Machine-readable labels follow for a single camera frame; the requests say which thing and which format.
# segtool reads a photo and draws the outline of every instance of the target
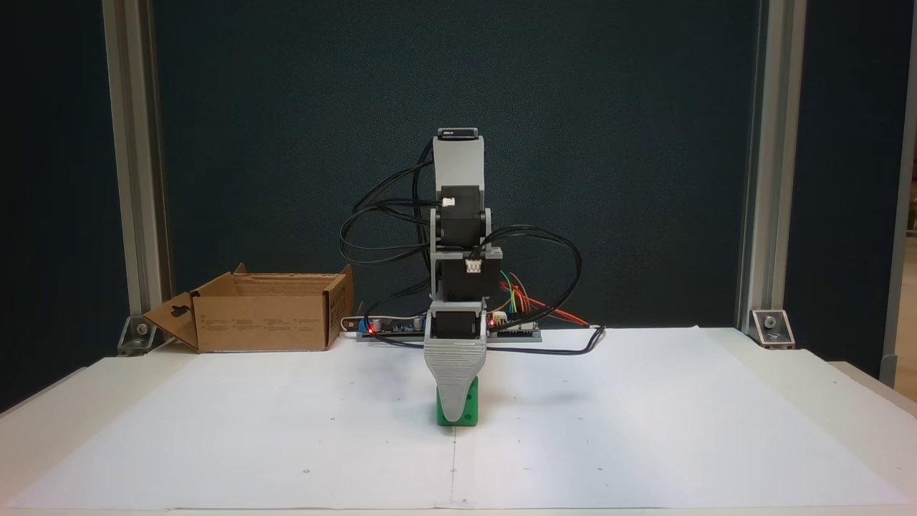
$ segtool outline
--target dark green background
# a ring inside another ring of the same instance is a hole
[[[912,10],[909,0],[819,0],[806,17],[785,306],[802,347],[873,376],[885,338]]]
[[[757,9],[159,1],[178,287],[239,261],[339,269],[350,205],[413,163],[436,128],[473,126],[486,140],[495,224],[536,224],[580,246],[585,272],[567,309],[622,326],[730,326]],[[380,241],[413,238],[383,227]],[[557,248],[504,251],[533,297],[550,299],[569,279]],[[360,268],[358,300],[422,270],[419,258]]]
[[[5,7],[0,411],[115,354],[129,313],[102,5]]]

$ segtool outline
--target black cable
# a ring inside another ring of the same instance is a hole
[[[433,151],[433,139],[430,139],[430,141],[428,141],[426,145],[424,146],[424,149],[420,152],[420,157],[417,158],[417,164],[419,165],[420,163],[426,162],[427,161],[426,156],[432,151]],[[414,201],[418,201],[420,199],[419,186],[420,186],[420,171],[421,170],[422,169],[419,169],[419,168],[414,170],[414,177],[411,179],[411,199],[413,199]],[[414,205],[414,216],[418,218],[421,217],[420,206],[418,205]],[[417,243],[418,244],[423,243],[423,244],[429,245],[430,242],[426,238],[426,232],[428,230],[429,228],[427,228],[427,230],[424,230],[424,228],[421,228],[419,226],[414,228],[414,231],[417,234]],[[426,266],[426,271],[429,273],[431,272],[430,271],[430,251],[424,250],[423,252],[421,252],[421,254],[424,258],[424,265]]]
[[[491,331],[506,330],[507,328],[511,328],[517,324],[535,322],[537,320],[544,319],[548,315],[554,313],[554,311],[560,308],[567,301],[567,299],[569,299],[569,297],[573,294],[573,290],[575,290],[576,286],[579,284],[580,278],[582,277],[582,255],[580,254],[580,250],[577,248],[576,244],[574,244],[570,239],[562,237],[552,231],[538,228],[538,226],[517,224],[494,230],[489,235],[485,236],[481,240],[480,244],[472,248],[470,258],[480,258],[484,247],[488,243],[521,237],[550,241],[570,249],[570,251],[573,253],[573,260],[576,264],[576,274],[573,277],[573,281],[570,282],[570,285],[564,290],[564,292],[558,297],[557,300],[551,303],[546,303],[544,307],[527,312],[518,320],[507,321],[503,324],[498,324],[497,326],[494,326]]]
[[[408,256],[418,254],[425,250],[424,245],[422,244],[402,244],[402,245],[369,247],[369,246],[357,245],[351,241],[348,241],[347,236],[349,235],[350,231],[353,229],[354,225],[357,223],[357,220],[359,220],[361,217],[371,212],[379,212],[379,213],[382,213],[383,215],[387,215],[395,219],[404,220],[404,221],[416,224],[417,226],[428,225],[429,224],[428,220],[415,218],[407,213],[403,213],[392,207],[414,207],[414,206],[434,207],[438,205],[439,203],[436,201],[418,200],[414,202],[412,199],[392,198],[392,199],[383,199],[383,200],[377,201],[374,204],[361,208],[355,211],[341,225],[340,232],[338,234],[338,237],[339,237],[338,252],[345,260],[351,262],[352,264],[360,264],[360,265],[390,264],[392,262],[397,262],[398,260],[407,258]],[[394,256],[390,256],[388,258],[366,261],[366,260],[357,260],[349,256],[346,252],[347,247],[351,247],[354,249],[360,249],[363,251],[389,251],[389,250],[396,250],[396,249],[409,249],[411,251],[395,254]]]
[[[605,327],[599,326],[592,333],[592,336],[589,339],[589,342],[586,343],[586,347],[581,350],[546,350],[538,348],[502,348],[497,346],[487,346],[487,351],[505,351],[508,353],[528,353],[528,354],[553,354],[558,356],[576,356],[578,354],[586,354],[593,349],[595,349],[596,344],[599,343],[599,339],[605,334]]]
[[[369,204],[372,201],[372,199],[378,197],[379,194],[384,192],[389,186],[394,185],[399,179],[406,177],[408,174],[419,172],[423,170],[424,167],[432,163],[433,163],[433,160],[423,161],[410,168],[406,168],[402,171],[396,172],[386,177],[385,179],[381,180],[378,184],[376,184],[373,188],[371,188],[370,191],[367,192],[366,195],[363,196],[359,201],[357,201],[357,204],[353,205],[352,211],[356,212],[360,208],[362,208],[363,205]]]
[[[388,337],[383,337],[379,333],[376,333],[375,331],[370,331],[370,328],[371,328],[370,312],[372,312],[374,309],[376,309],[381,304],[388,303],[389,301],[393,301],[399,297],[407,297],[407,296],[411,296],[412,294],[420,294],[421,292],[426,291],[429,287],[430,287],[430,278],[428,277],[427,279],[421,280],[411,286],[408,286],[404,290],[395,292],[394,294],[392,294],[391,296],[388,296],[387,298],[383,299],[382,301],[376,301],[375,303],[371,304],[369,308],[366,308],[366,312],[363,314],[363,324],[366,325],[366,329],[370,333],[370,335],[375,337],[377,341],[386,342],[393,346],[400,346],[403,348],[424,349],[423,344],[396,341],[394,339],[389,339]]]

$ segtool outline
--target cable bundle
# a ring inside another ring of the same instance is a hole
[[[423,171],[424,168],[426,168],[428,165],[433,163],[432,159],[427,159],[430,156],[430,154],[432,153],[432,150],[433,150],[433,141],[431,140],[425,145],[424,149],[421,151],[420,157],[417,159],[417,164],[415,164],[414,166],[410,168],[406,168],[402,171],[396,172],[395,174],[389,175],[388,177],[380,181],[378,184],[376,184],[372,189],[370,189],[370,191],[367,192],[366,195],[364,195],[353,206],[350,217],[344,221],[344,224],[341,225],[341,229],[339,233],[340,238],[339,238],[339,244],[338,244],[338,251],[340,252],[340,255],[345,260],[347,260],[348,262],[351,262],[352,264],[359,264],[359,265],[382,265],[382,264],[390,264],[393,262],[397,262],[399,260],[403,260],[405,258],[413,256],[415,254],[420,254],[424,259],[424,264],[426,266],[427,271],[430,272],[430,247],[429,247],[430,242],[426,236],[430,221],[429,219],[423,218],[423,212],[421,211],[421,208],[438,207],[440,206],[440,203],[435,200],[421,199],[419,196],[419,182],[420,182],[420,173]],[[379,201],[375,201],[376,197],[378,197],[382,192],[384,192],[390,186],[395,184],[398,180],[404,177],[407,177],[408,175],[413,176],[412,183],[411,183],[411,198],[408,198],[408,199],[388,198],[388,199],[382,199]],[[397,208],[412,208],[413,213],[405,213],[401,210],[398,210]],[[349,241],[348,235],[353,230],[353,227],[357,223],[357,221],[372,212],[378,212],[387,217],[391,217],[393,219],[398,219],[398,220],[403,220],[405,222],[409,222],[413,224],[415,227],[416,243],[388,245],[388,246],[361,246],[361,245],[357,245]],[[518,324],[523,324],[527,322],[535,322],[535,321],[544,319],[545,317],[554,317],[553,314],[555,313],[561,314],[561,317],[556,318],[556,319],[571,320],[568,317],[564,317],[565,315],[569,316],[567,312],[563,312],[563,311],[558,312],[558,309],[573,294],[573,290],[576,288],[577,284],[580,282],[580,278],[582,276],[582,256],[580,255],[580,250],[577,249],[576,245],[569,239],[562,237],[554,232],[544,230],[542,228],[538,228],[537,226],[518,224],[518,225],[507,226],[505,228],[500,228],[498,230],[492,231],[490,234],[488,234],[481,240],[480,244],[470,249],[467,249],[465,251],[470,251],[470,258],[478,259],[481,257],[481,254],[484,251],[484,247],[488,244],[491,244],[497,241],[504,241],[504,240],[511,239],[511,238],[523,238],[523,237],[537,239],[541,241],[549,241],[557,245],[562,245],[564,247],[567,247],[573,254],[573,259],[574,259],[574,263],[576,266],[576,274],[573,278],[573,281],[564,290],[564,292],[556,300],[554,300],[553,302],[549,304],[541,303],[539,301],[534,301],[532,298],[528,297],[528,295],[525,295],[525,301],[522,301],[523,304],[525,305],[523,307],[523,312],[522,312],[524,313],[523,317],[518,320],[514,320],[511,322],[506,322],[506,323],[494,326],[491,328],[491,331],[505,330],[507,328],[511,328]],[[397,251],[397,250],[404,250],[404,251],[398,252],[394,255],[391,255],[385,258],[376,259],[376,260],[357,260],[348,254],[348,248],[357,249],[361,251],[372,251],[372,252]],[[508,277],[506,279],[507,279],[507,288],[510,289],[510,293],[511,293],[511,301],[514,303],[513,284],[512,282],[509,281]],[[379,305],[392,301],[399,297],[406,297],[406,296],[411,296],[414,294],[419,294],[421,292],[424,292],[428,289],[429,284],[430,284],[430,277],[428,276],[425,280],[417,284],[408,286],[404,290],[396,292],[395,294],[392,294],[391,296],[381,301],[376,301],[375,303],[370,305],[370,307],[366,310],[363,316],[363,319],[366,322],[367,326],[369,327],[369,324],[370,324],[370,313],[375,308],[377,308]],[[529,302],[537,304],[538,308],[535,308],[534,310],[528,309],[528,308],[531,308],[527,304]],[[579,318],[575,318],[575,319],[576,320],[571,320],[571,321],[577,324],[582,323],[584,325],[588,325],[582,319],[579,319]],[[488,349],[493,350],[493,351],[506,351],[506,352],[516,352],[516,353],[583,354],[583,353],[588,353],[595,347],[596,343],[599,341],[599,338],[602,336],[602,334],[604,334],[604,330],[605,330],[604,326],[597,327],[595,333],[590,338],[589,343],[587,343],[586,347],[581,350],[544,350],[544,349],[535,349],[535,348],[501,348],[501,347],[488,347]],[[415,344],[415,343],[410,343],[410,342],[398,342],[393,339],[388,339],[386,337],[383,337],[375,333],[373,333],[373,336],[382,342],[387,342],[389,344],[398,345],[402,347],[409,347],[409,348],[423,348],[424,347],[423,344]]]

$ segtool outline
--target metal bracket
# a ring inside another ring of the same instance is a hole
[[[898,355],[887,354],[878,363],[878,381],[895,388],[895,373],[898,370]]]
[[[148,353],[165,341],[163,332],[141,316],[131,316],[124,321],[117,353],[137,356]]]
[[[752,338],[765,349],[796,349],[790,319],[783,310],[751,310],[748,326],[755,329]]]

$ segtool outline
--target green wire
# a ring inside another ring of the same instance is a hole
[[[510,310],[511,310],[512,312],[516,312],[516,310],[515,310],[515,295],[513,294],[513,282],[510,281],[510,277],[509,277],[508,275],[506,275],[505,272],[500,271],[500,274],[502,274],[503,277],[506,278],[506,285],[510,286]]]

